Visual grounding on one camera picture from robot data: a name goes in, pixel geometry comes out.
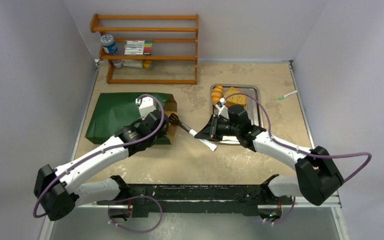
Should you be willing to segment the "seeded fake bread slice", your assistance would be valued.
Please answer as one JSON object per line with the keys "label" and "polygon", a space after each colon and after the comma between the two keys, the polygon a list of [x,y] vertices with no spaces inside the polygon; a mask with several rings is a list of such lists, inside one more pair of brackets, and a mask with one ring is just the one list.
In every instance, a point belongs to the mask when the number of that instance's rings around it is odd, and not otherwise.
{"label": "seeded fake bread slice", "polygon": [[240,94],[241,91],[235,87],[230,87],[223,95],[225,99],[225,105],[227,107],[231,107],[234,105],[240,105],[245,107],[247,105],[247,97],[243,94]]}

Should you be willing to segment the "green brown paper bag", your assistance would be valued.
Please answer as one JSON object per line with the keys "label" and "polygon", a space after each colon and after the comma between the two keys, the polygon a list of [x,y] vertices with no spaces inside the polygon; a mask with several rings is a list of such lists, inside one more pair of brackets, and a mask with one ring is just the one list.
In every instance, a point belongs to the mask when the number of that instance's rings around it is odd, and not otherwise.
{"label": "green brown paper bag", "polygon": [[[112,92],[101,93],[96,102],[85,138],[95,145],[101,145],[113,136],[121,127],[140,118],[136,98],[142,94],[156,97],[163,105],[167,116],[177,114],[177,102],[171,93],[162,92]],[[169,124],[167,134],[155,140],[156,145],[174,143],[177,127]]]}

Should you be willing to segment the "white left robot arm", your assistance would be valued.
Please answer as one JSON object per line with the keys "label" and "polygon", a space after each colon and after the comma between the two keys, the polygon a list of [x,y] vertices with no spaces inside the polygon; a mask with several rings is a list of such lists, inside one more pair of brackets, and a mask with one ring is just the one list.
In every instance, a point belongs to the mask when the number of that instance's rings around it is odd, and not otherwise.
{"label": "white left robot arm", "polygon": [[93,202],[110,201],[118,205],[129,199],[129,188],[116,175],[98,182],[87,182],[112,164],[152,147],[157,137],[166,134],[167,115],[149,112],[132,124],[122,127],[102,145],[85,155],[55,168],[45,165],[38,170],[33,193],[37,198],[33,217],[47,216],[60,220],[75,207]]}

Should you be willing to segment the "silver metal tongs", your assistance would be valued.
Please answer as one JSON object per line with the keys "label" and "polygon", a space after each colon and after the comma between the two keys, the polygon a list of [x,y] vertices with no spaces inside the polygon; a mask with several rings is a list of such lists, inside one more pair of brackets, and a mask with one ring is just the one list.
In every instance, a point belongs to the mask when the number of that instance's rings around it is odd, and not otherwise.
{"label": "silver metal tongs", "polygon": [[[183,130],[188,132],[193,137],[197,134],[197,132],[194,129],[192,129],[191,127],[189,127],[185,123],[183,123],[179,119],[179,116],[177,114],[175,114],[175,113],[171,113],[170,116],[168,117],[168,120],[169,120],[169,122],[171,124],[174,124],[174,125],[182,128]],[[218,147],[216,144],[214,144],[214,143],[212,143],[212,142],[210,142],[209,140],[206,140],[206,139],[196,138],[195,140],[200,141],[202,144],[206,145],[213,152],[215,152],[217,147]]]}

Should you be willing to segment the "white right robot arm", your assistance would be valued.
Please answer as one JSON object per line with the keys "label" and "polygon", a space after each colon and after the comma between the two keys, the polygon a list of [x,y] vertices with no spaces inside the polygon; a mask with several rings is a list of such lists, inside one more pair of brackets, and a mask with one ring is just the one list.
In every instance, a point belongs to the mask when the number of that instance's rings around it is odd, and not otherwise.
{"label": "white right robot arm", "polygon": [[213,114],[194,137],[220,142],[224,136],[234,136],[244,148],[270,156],[295,171],[294,176],[273,175],[266,180],[260,191],[264,202],[272,204],[280,197],[291,196],[304,197],[320,206],[344,184],[344,178],[325,148],[287,148],[287,141],[252,124],[241,105],[229,107],[227,114],[227,118]]}

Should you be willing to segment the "orange fake bread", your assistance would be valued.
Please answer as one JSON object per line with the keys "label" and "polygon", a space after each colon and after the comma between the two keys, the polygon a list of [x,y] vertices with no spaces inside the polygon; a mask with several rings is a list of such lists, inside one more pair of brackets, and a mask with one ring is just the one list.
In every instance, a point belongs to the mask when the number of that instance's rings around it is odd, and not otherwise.
{"label": "orange fake bread", "polygon": [[223,86],[221,84],[216,85],[211,91],[212,104],[215,105],[223,97]]}

